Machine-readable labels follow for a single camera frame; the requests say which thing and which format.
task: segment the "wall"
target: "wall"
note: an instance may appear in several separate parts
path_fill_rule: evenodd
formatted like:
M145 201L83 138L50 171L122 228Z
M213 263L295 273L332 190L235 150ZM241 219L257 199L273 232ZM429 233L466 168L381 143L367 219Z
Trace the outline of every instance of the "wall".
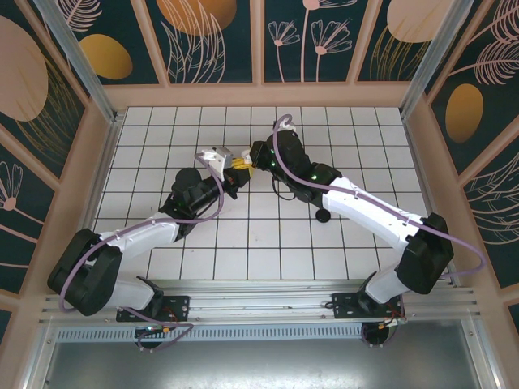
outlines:
M97 0L80 13L58 5L123 109L396 106L452 2L201 0L199 9L195 0Z
M27 3L0 5L0 34L0 387L13 387L107 122Z
M519 3L483 0L408 124L436 209L489 265L463 284L478 304L510 387L519 383ZM458 269L478 258L455 248Z

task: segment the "white tile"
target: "white tile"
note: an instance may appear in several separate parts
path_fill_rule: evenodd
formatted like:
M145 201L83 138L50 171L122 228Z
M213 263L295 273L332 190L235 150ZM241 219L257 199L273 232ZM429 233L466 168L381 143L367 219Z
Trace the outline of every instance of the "white tile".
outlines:
M169 146L173 126L150 126L146 134L146 146Z
M307 146L329 146L328 126L305 126L305 144Z
M150 126L169 126L175 121L176 107L154 107L152 118L149 121Z
M281 247L311 247L308 220L281 220Z
M413 168L414 162L408 147L386 147L390 168Z
M346 249L346 262L350 280L365 280L379 270L375 249Z
M146 126L124 126L118 146L142 146L146 137Z
M271 126L276 120L276 107L252 107L252 124Z
M201 125L225 124L225 107L203 107Z
M153 249L149 262L151 280L178 280L182 265L182 249Z
M99 218L126 219L131 193L105 193L99 210Z
M138 168L142 147L117 147L112 168Z
M305 151L311 162L332 166L332 149L329 146L308 146Z
M385 146L407 146L407 137L402 126L380 126Z
M227 107L225 124L251 124L251 107Z
M247 247L248 220L218 221L217 247Z
M135 192L162 192L165 169L139 169Z
M356 146L332 146L333 167L360 168L358 149Z
M146 273L148 273L149 256L150 251L146 251L135 257L124 258L121 261L121 266L119 266L118 274L146 277Z
M353 126L330 126L329 131L332 146L357 145Z
M147 126L152 114L152 107L128 107L124 118L125 126Z
M214 249L185 249L182 260L183 280L212 280Z
M301 111L302 111L303 126L307 126L307 125L327 126L328 125L325 107L302 107Z
M364 176L362 175L362 169L339 168L337 170L339 170L344 177L348 178L359 188L366 189L364 187Z
M314 249L316 280L347 280L344 249Z
M397 193L397 200L404 211L428 216L421 193Z
M185 247L216 247L217 246L217 221L209 220L198 223L193 231L186 237Z
M353 124L350 107L326 107L326 114L328 115L329 125L344 126Z
M225 126L225 146L251 144L251 126Z
M313 280L314 261L311 250L281 249L281 278L283 280Z
M352 107L351 114L355 125L377 126L379 124L376 120L375 109L372 107Z
M247 249L217 249L215 280L246 280Z
M401 126L402 124L398 108L376 108L376 116L382 126Z
M375 236L353 220L341 220L345 247L375 247Z
M364 169L363 172L368 192L393 192L389 169Z
M301 107L276 107L276 120L286 114L292 115L292 123L301 126Z
M220 219L246 219L249 215L249 194L239 192L237 199L225 196L224 207L218 217Z
M160 201L160 193L134 193L131 198L128 217L131 219L145 219L150 217L158 212Z
M249 220L249 247L279 247L279 220Z
M178 107L175 125L196 125L200 124L200 107Z
M382 146L382 137L378 126L355 126L359 146Z
M125 219L97 219L94 233L115 232L118 229L124 229Z
M362 146L358 148L363 168L387 168L388 161L383 147Z
M140 159L141 168L165 168L168 161L169 147L147 146Z
M312 220L311 239L314 247L344 247L341 222L334 219L328 223Z
M278 249L249 250L249 280L279 280L280 278Z
M251 193L251 219L279 218L277 196L274 193Z
M291 194L283 194L283 197L288 199L292 198ZM286 201L284 199L279 200L280 207L280 218L288 219L308 219L310 213L308 211L308 204L297 199Z
M200 126L198 144L211 144L219 147L224 144L224 126Z
M266 141L272 135L272 126L252 126L251 127L251 144L256 140Z
M376 251L379 255L380 270L393 267L401 260L394 249L376 249Z
M419 192L420 183L414 169L391 169L396 192Z
M168 168L193 167L195 162L194 146L173 146L169 150Z
M196 145L198 139L198 126L175 126L173 128L173 145Z
M251 178L251 192L272 192L272 174L255 169Z
M137 177L137 169L111 169L108 176L107 192L132 192Z

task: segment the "white arm segment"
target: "white arm segment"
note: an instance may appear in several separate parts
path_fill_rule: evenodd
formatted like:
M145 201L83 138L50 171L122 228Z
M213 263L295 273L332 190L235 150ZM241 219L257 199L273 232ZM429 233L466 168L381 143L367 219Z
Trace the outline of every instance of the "white arm segment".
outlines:
M422 223L420 220L421 216L404 212L401 209L385 203L372 194L367 193L365 190L360 189L346 177L336 178L330 185L350 189L359 194L362 193L382 203L386 207L390 207L394 211L405 215L409 220L414 220L420 224ZM330 190L327 194L323 195L323 207L330 212L349 217L362 227L369 229L395 249L399 257L402 256L408 244L406 238L409 235L414 236L418 231L416 227L403 223L395 216L389 215L377 206L357 198L352 194ZM384 304L391 298L409 291L397 277L397 273L395 272L395 267L397 266L398 263L394 263L390 267L376 272L366 286L367 294L379 304Z
M147 220L164 219L166 217L168 216L165 213L158 212ZM154 247L173 243L177 237L178 228L178 224L173 221L150 224L132 231L120 239L115 239L107 245L118 247L122 252L122 261L124 261L150 251ZM104 240L118 231L102 233L101 239ZM112 297L106 303L105 308L129 306L135 310L143 310L151 301L153 294L152 288L137 279L135 275L120 271Z

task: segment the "floor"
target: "floor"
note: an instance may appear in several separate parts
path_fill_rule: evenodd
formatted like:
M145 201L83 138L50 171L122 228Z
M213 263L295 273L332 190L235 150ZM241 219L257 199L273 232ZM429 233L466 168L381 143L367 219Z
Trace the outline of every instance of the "floor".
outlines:
M95 231L149 217L177 171L197 167L195 152L224 145L239 156L266 139L285 113L292 114L312 161L332 165L388 203L427 214L396 108L130 107ZM255 171L237 200L225 197L217 219L199 224L185 240L123 260L121 268L151 280L356 280L398 260L384 241L351 220L333 215L321 224L315 210L278 198L270 175Z

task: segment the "flower illustration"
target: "flower illustration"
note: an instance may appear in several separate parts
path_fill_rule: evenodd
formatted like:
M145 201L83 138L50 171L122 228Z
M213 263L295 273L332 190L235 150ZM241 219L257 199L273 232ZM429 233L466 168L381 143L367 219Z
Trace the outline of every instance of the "flower illustration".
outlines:
M279 48L284 45L292 45L293 43L297 43L301 40L301 37L298 34L296 35L297 29L294 26L294 21L280 22L279 26L277 25L277 22L270 22L268 24L268 32L270 32L270 37L276 46L277 66L279 67L281 82L284 83L285 77L283 77L283 70L281 69Z
M302 0L302 4L307 9L302 25L302 44L301 44L301 82L305 82L305 43L307 41L308 15L310 11L320 8L340 8L342 6L353 6L357 0Z
M330 22L323 29L323 21L311 24L311 37L314 41L315 53L317 53L317 66L315 69L315 81L319 81L319 64L321 55L340 53L351 49L352 42L348 40L350 30L348 22Z

